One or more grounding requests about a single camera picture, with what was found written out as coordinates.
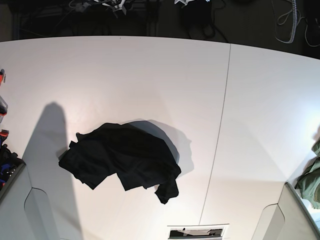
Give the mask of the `black t-shirt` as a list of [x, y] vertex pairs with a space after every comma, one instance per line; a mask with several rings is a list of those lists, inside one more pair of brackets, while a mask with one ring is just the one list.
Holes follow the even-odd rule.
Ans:
[[162, 204], [179, 195], [178, 153], [157, 126], [147, 121], [104, 123], [76, 138], [58, 165], [92, 190], [116, 174], [125, 191], [157, 186], [155, 194]]

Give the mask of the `white paper sheet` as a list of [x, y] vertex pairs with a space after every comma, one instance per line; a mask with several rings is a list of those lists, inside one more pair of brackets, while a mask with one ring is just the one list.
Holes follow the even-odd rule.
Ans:
[[229, 224], [171, 225], [168, 240], [223, 240]]

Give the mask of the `grey bin with clothes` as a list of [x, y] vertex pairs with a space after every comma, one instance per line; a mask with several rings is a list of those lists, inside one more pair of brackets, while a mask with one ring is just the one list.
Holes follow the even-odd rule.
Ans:
[[8, 130], [0, 131], [0, 200], [2, 201], [14, 182], [26, 167], [26, 163], [15, 152], [11, 152], [5, 140]]

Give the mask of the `green cloth pile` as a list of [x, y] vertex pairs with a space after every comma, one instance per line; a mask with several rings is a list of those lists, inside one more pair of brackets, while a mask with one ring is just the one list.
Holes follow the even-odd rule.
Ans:
[[295, 188], [300, 190], [302, 199], [308, 200], [314, 209], [320, 209], [320, 140], [311, 148], [316, 158], [298, 178]]

